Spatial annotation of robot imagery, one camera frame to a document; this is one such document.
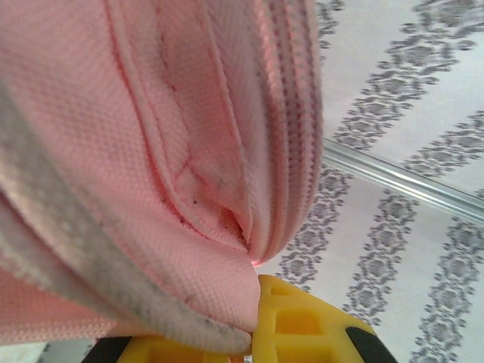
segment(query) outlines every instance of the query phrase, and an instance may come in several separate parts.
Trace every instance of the yellow plastic object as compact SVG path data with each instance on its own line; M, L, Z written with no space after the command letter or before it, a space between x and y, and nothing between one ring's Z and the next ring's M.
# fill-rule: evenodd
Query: yellow plastic object
M162 337L133 338L117 363L227 363L227 356L188 348Z
M346 328L375 332L364 322L273 276L259 276L259 325L253 363L364 363ZM244 361L242 357L231 362ZM117 363L227 363L161 337L134 338Z
M259 281L253 363L364 363L346 328L375 334L367 324L273 276Z

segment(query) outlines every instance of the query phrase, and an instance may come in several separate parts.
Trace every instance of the pink fabric bag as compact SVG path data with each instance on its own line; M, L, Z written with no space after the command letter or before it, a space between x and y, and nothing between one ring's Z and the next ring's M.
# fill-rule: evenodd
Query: pink fabric bag
M0 343L235 353L321 165L309 0L0 0Z

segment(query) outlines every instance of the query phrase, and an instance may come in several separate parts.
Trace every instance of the zipper teeth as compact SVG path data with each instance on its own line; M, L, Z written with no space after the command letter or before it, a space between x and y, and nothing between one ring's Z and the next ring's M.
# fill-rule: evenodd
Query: zipper teeth
M303 135L307 137L311 135L311 140L308 141L309 144L305 144L306 157L304 160L307 162L306 171L309 174L309 179L306 184L304 203L307 208L313 202L314 192L318 185L319 171L322 162L322 124L321 124L321 109L322 109L322 95L321 95L321 71L320 64L318 62L319 57L316 56L318 52L317 32L316 32L316 19L315 16L310 19L308 15L308 9L314 10L315 4L313 1L302 0L299 4L302 4L301 15L302 15L302 27L304 31L302 32L302 45L303 52L306 54L309 76L309 114L310 124L309 133Z
M274 47L274 43L278 39L277 17L272 13L272 8L275 5L267 0L255 0L254 3L255 9L257 9L255 17L259 27L259 41L261 45L261 69L265 71L267 77L267 81L262 82L261 86L263 94L266 95L267 117L272 120L272 122L267 122L269 147L273 150L271 155L271 160L273 161L271 163L271 173L273 175L274 190L271 193L271 205L279 206L273 212L272 226L269 230L269 240L273 242L262 254L261 260L263 261L278 249L275 246L275 241L283 240L281 235L283 228L274 226L283 225L287 220L287 202L289 200L287 193L287 124L282 120L285 114L285 105L278 102L278 100L284 99L284 93L281 82L281 59L278 50ZM279 158L279 163L275 162L275 157Z
M285 223L280 235L273 236L274 243L265 258L282 248L282 244L295 235L300 222L306 217L321 167L321 96L319 72L315 61L314 32L309 24L308 8L303 0L271 0L267 3L268 18L275 30L275 53L281 69L282 100L278 105L283 117L283 127L272 125L276 139L285 141L282 149L287 153L287 165L279 165L276 175L284 175L286 183L278 183L278 193L287 193L283 203L279 200L282 218L275 223Z
M306 4L298 0L286 0L283 5L285 34L289 39L289 51L280 56L286 57L286 64L290 69L285 70L284 76L292 80L289 87L293 87L289 97L286 98L288 111L286 122L288 124L288 152L289 152L289 195L297 200L293 209L295 221L306 217L309 204L312 202L312 192L315 189L318 173L318 96L314 81L316 80L313 61L313 44L307 34L311 34ZM296 231L290 228L287 233L292 237Z

